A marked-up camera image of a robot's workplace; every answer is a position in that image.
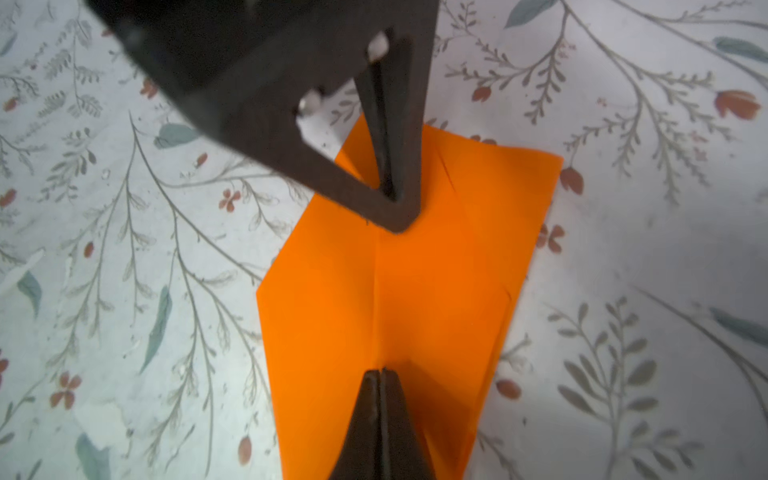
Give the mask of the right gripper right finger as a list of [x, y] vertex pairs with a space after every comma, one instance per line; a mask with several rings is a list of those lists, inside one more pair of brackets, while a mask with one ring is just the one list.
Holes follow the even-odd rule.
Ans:
[[396, 372], [380, 372], [380, 478], [434, 479]]

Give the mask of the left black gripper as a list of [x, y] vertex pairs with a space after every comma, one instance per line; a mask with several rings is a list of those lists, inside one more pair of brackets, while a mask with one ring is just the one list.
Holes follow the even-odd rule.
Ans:
[[203, 133], [395, 233], [418, 216], [435, 1], [90, 1]]

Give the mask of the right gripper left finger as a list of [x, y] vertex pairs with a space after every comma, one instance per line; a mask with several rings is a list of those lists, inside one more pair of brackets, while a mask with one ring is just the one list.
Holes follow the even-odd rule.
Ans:
[[380, 477], [381, 398], [380, 372], [363, 375], [344, 443], [330, 480], [376, 480]]

